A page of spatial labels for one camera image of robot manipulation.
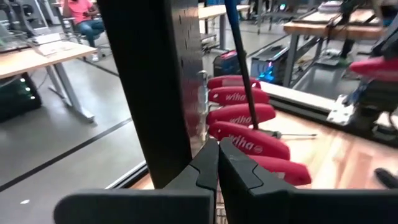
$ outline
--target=gray floor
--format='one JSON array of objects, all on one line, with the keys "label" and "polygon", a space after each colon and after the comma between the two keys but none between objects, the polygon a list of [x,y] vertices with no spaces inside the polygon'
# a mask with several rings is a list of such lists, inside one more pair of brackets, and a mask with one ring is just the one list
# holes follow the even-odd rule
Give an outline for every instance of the gray floor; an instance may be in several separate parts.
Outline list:
[{"label": "gray floor", "polygon": [[[217,27],[216,22],[210,27],[210,32],[218,33]],[[247,53],[250,54],[284,35],[281,26],[274,26],[270,32],[267,30],[267,24],[262,27],[262,33],[257,35],[257,27],[254,24],[241,23]],[[289,40],[288,37],[280,43],[289,44]],[[342,46],[341,42],[334,44],[337,47]],[[233,37],[228,28],[226,46],[229,49],[234,48]],[[218,54],[219,52],[213,51],[204,55],[205,70],[212,73],[212,63]],[[117,72],[112,55],[102,58],[96,64]],[[82,105],[96,116],[96,123],[88,124],[68,111],[60,99],[47,89],[50,81],[45,80],[39,90],[43,99],[41,109],[0,124],[0,185],[130,117],[117,76],[80,60],[72,60],[64,65]],[[316,73],[313,77],[319,77],[325,72]],[[44,70],[33,73],[37,85],[40,85],[44,78]],[[64,195],[78,189],[104,188],[143,160],[134,124],[130,122],[0,192],[0,223],[52,223],[53,206]]]}]

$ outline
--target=screwdriver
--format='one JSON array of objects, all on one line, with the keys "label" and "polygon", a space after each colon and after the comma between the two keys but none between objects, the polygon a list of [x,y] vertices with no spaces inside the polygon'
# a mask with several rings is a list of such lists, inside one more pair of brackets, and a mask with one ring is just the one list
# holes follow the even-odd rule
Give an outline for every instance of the screwdriver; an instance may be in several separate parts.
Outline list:
[{"label": "screwdriver", "polygon": [[282,134],[280,131],[270,131],[270,130],[263,130],[259,129],[263,133],[268,134],[269,136],[272,136],[276,139],[280,139],[282,136],[306,136],[306,137],[316,137],[317,134]]}]

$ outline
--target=person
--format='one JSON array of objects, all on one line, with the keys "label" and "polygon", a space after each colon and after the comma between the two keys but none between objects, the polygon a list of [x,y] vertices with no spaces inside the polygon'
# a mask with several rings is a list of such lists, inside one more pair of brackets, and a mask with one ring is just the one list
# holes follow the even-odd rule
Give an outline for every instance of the person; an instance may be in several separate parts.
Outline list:
[{"label": "person", "polygon": [[[97,7],[90,0],[64,0],[63,16],[74,17],[77,32],[86,36],[90,47],[95,47],[95,38],[105,31],[101,19],[92,19],[99,13]],[[91,56],[93,62],[98,61],[98,53]]]},{"label": "person", "polygon": [[[398,14],[398,7],[390,4],[380,6],[381,14],[383,16],[382,22],[383,26],[387,27],[394,20],[395,16]],[[348,54],[351,52],[355,44],[354,40],[346,39],[343,44],[343,48],[340,53],[340,64],[349,65],[350,61],[347,60]]]}]

